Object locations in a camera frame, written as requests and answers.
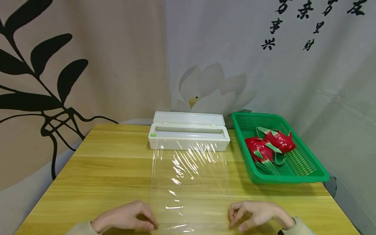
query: chinese character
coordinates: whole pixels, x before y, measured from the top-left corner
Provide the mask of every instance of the chinese character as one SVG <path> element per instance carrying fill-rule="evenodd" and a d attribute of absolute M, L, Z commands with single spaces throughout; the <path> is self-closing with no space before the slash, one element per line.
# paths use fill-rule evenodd
<path fill-rule="evenodd" d="M 303 50 L 309 51 L 311 49 L 312 44 L 314 44 L 314 43 L 315 43 L 315 39 L 312 39 L 312 42 L 310 40 L 308 40 L 308 42 L 304 46 Z"/>
<path fill-rule="evenodd" d="M 316 31 L 314 31 L 313 33 L 319 33 L 318 29 L 321 28 L 323 25 L 324 25 L 324 21 L 317 23 L 317 25 L 316 25 Z"/>
<path fill-rule="evenodd" d="M 312 2 L 310 0 L 308 0 L 308 2 L 303 5 L 304 6 L 303 9 L 298 9 L 298 11 L 300 12 L 300 15 L 298 14 L 296 16 L 296 18 L 300 17 L 300 19 L 303 19 L 304 16 L 305 16 L 308 19 L 309 18 L 309 15 L 307 14 L 308 11 L 312 11 L 313 10 L 313 8 L 311 7 L 311 4 L 312 4 Z"/>
<path fill-rule="evenodd" d="M 265 44 L 262 45 L 263 49 L 265 50 L 265 48 L 269 47 L 269 50 L 271 50 L 271 46 L 275 46 L 276 44 L 273 43 L 275 41 L 275 39 L 273 38 L 272 40 L 268 39 L 266 40 L 265 39 Z"/>
<path fill-rule="evenodd" d="M 329 6 L 325 9 L 325 11 L 322 13 L 324 14 L 324 16 L 326 16 L 331 10 L 332 10 L 332 4 L 335 3 L 335 2 L 338 2 L 338 0 L 329 0 L 328 1 L 328 4 Z"/>
<path fill-rule="evenodd" d="M 283 21 L 280 20 L 279 18 L 278 18 L 276 21 L 272 21 L 272 22 L 271 22 L 271 23 L 273 24 L 273 26 L 270 27 L 270 29 L 272 30 L 272 31 L 270 31 L 271 34 L 274 34 L 274 32 L 275 32 L 277 29 L 280 28 L 280 27 L 279 27 L 279 24 L 282 23 L 282 22 L 283 22 Z"/>
<path fill-rule="evenodd" d="M 292 1 L 292 0 L 279 0 L 279 2 L 282 3 L 282 5 L 278 7 L 278 10 L 276 10 L 279 14 L 284 13 L 285 10 L 287 9 L 287 4 L 286 4 L 287 1 Z"/>
<path fill-rule="evenodd" d="M 353 2 L 354 6 L 347 11 L 348 13 L 354 14 L 355 15 L 364 15 L 364 12 L 362 12 L 360 9 L 362 8 L 362 4 L 365 3 L 367 0 L 359 0 L 357 2 Z"/>

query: dragon fruit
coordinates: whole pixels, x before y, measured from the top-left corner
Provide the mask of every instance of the dragon fruit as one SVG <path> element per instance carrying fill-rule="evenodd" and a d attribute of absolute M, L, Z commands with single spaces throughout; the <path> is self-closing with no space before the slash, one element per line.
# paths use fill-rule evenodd
<path fill-rule="evenodd" d="M 269 130 L 260 126 L 257 127 L 257 129 L 262 131 L 265 134 L 264 139 L 277 147 L 282 154 L 288 153 L 296 148 L 291 131 L 288 136 L 286 136 L 279 130 Z"/>
<path fill-rule="evenodd" d="M 256 166 L 264 171 L 270 171 L 272 174 L 279 175 L 273 165 L 275 152 L 281 153 L 279 149 L 274 147 L 269 141 L 260 137 L 247 138 L 245 142 Z"/>

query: plastic wrap roll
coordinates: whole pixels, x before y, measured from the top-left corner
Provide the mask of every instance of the plastic wrap roll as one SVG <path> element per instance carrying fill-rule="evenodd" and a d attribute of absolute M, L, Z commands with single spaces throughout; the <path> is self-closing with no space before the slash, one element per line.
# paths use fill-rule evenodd
<path fill-rule="evenodd" d="M 230 232 L 226 152 L 210 143 L 194 142 L 188 150 L 166 150 L 163 141 L 157 144 L 150 204 L 160 226 L 153 234 Z"/>

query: green plastic basket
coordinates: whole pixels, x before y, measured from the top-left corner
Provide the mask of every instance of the green plastic basket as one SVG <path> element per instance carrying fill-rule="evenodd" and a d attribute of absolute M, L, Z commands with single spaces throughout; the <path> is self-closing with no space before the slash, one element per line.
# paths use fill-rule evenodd
<path fill-rule="evenodd" d="M 329 173 L 303 143 L 287 121 L 279 115 L 235 112 L 232 114 L 235 136 L 253 183 L 313 183 L 329 180 Z M 245 139 L 257 136 L 256 127 L 278 129 L 285 135 L 292 131 L 296 149 L 286 153 L 286 162 L 276 167 L 280 175 L 271 175 L 257 168 L 248 151 Z"/>

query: beige sleeve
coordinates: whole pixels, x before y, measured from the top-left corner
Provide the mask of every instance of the beige sleeve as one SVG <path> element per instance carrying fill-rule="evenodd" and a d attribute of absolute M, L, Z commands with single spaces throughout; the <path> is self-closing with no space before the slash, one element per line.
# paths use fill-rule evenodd
<path fill-rule="evenodd" d="M 298 217 L 294 217 L 296 225 L 289 230 L 282 230 L 284 235 L 315 235 L 309 227 Z"/>
<path fill-rule="evenodd" d="M 91 222 L 77 223 L 66 235 L 99 235 L 93 227 Z"/>

